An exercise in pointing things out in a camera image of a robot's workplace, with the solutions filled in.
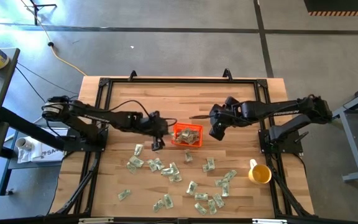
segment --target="wooden table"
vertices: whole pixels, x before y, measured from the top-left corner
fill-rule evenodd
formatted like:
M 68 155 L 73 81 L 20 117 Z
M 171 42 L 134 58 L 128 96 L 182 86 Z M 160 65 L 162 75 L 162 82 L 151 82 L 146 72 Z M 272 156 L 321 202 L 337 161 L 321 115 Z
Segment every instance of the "wooden table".
M 94 105 L 99 79 L 100 77 L 84 77 L 79 97 L 82 102 Z M 268 78 L 267 81 L 272 102 L 287 100 L 283 79 Z M 223 141 L 217 141 L 208 134 L 211 127 L 208 119 L 188 119 L 189 116 L 208 114 L 213 104 L 223 104 L 227 96 L 233 96 L 239 101 L 255 100 L 254 88 L 247 84 L 115 83 L 112 89 L 111 108 L 133 99 L 140 101 L 149 112 L 159 110 L 162 117 L 177 118 L 181 123 L 202 124 L 203 146 L 199 149 L 191 148 L 193 162 L 185 163 L 185 148 L 172 145 L 169 136 L 164 138 L 167 145 L 163 150 L 152 152 L 151 137 L 123 133 L 110 127 L 108 145 L 102 153 L 99 167 L 92 217 L 203 217 L 194 208 L 194 196 L 186 194 L 190 181 L 198 183 L 197 192 L 207 192 L 210 196 L 215 193 L 222 194 L 222 189 L 214 186 L 214 180 L 221 179 L 232 169 L 238 174 L 230 183 L 230 196 L 224 198 L 226 205 L 218 209 L 217 214 L 205 217 L 273 217 L 269 185 L 253 184 L 247 177 L 250 159 L 265 164 L 265 157 L 259 152 L 257 130 L 260 129 L 260 125 L 227 128 Z M 135 103 L 128 103 L 119 109 L 142 111 Z M 275 121 L 276 124 L 282 124 L 290 118 L 281 116 L 276 117 Z M 138 169 L 136 175 L 132 175 L 127 170 L 126 163 L 134 154 L 136 144 L 145 145 L 140 155 L 140 159 L 144 161 L 159 157 L 166 166 L 175 162 L 183 181 L 170 183 L 168 178 L 161 176 L 159 172 L 152 173 L 147 165 Z M 84 153 L 76 152 L 63 161 L 51 212 L 61 208 L 76 189 L 83 157 Z M 202 171 L 202 164 L 206 163 L 207 157 L 215 158 L 216 169 L 205 173 Z M 302 163 L 291 154 L 283 154 L 283 165 L 288 188 L 302 206 L 313 213 Z M 120 202 L 117 194 L 124 189 L 131 189 L 132 195 Z M 154 213 L 153 204 L 164 194 L 172 196 L 174 207 L 168 210 L 164 207 L 158 213 Z M 278 199 L 284 211 L 280 190 Z M 208 209 L 206 202 L 201 204 Z

